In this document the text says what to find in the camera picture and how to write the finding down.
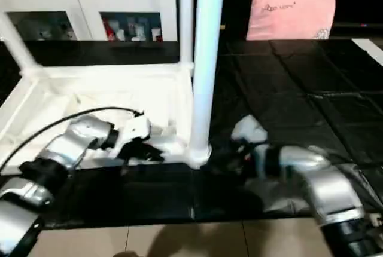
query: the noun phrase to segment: white tray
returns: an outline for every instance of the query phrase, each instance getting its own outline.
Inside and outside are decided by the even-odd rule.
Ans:
[[[178,64],[44,68],[44,76],[33,81],[21,78],[0,107],[0,163],[17,145],[48,123],[101,106],[144,111],[152,123],[153,135],[170,136],[185,145],[189,142],[192,83],[190,71]],[[124,111],[110,110],[95,115],[114,123],[116,128],[129,118]],[[18,172],[22,162],[33,160],[67,125],[56,126],[33,140],[9,162],[4,173]],[[92,161],[95,156],[97,153],[90,151],[81,168],[116,165],[95,163]]]

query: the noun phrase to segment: beige floor tile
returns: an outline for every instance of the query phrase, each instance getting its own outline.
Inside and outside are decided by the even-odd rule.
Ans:
[[[140,257],[247,257],[240,222],[130,227],[126,247]]]
[[[125,251],[129,227],[43,231],[29,257],[112,257]]]
[[[244,222],[249,257],[330,257],[312,218]]]

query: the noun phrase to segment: table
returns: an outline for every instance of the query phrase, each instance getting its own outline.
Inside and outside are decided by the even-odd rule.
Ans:
[[[40,43],[28,46],[46,66],[178,60],[171,42]],[[9,69],[12,63],[6,60]],[[359,167],[349,169],[356,177],[364,174],[381,197],[382,77],[383,67],[348,40],[221,41],[212,158],[226,161],[233,126],[253,114],[272,142],[317,145],[352,158]],[[48,229],[58,229],[309,215],[299,192],[275,180],[244,184],[233,175],[161,164],[133,167],[126,175],[119,168],[80,170],[44,217]]]

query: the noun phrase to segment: white vertical pole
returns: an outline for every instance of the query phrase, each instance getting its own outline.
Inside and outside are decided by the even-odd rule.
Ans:
[[[40,69],[11,20],[7,14],[2,11],[0,11],[0,39],[4,41],[5,46],[7,46],[8,51],[22,71],[28,73]]]
[[[180,62],[193,63],[194,0],[180,0]]]
[[[199,168],[211,154],[209,128],[223,0],[197,0],[194,104],[189,164]]]

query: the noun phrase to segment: glass cabinet door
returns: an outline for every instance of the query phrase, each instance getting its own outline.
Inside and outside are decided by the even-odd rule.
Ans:
[[[91,40],[78,0],[0,0],[24,40]]]
[[[160,13],[100,12],[109,41],[162,42]]]
[[[23,40],[77,40],[65,11],[7,14]]]
[[[177,41],[175,0],[79,0],[94,40]]]

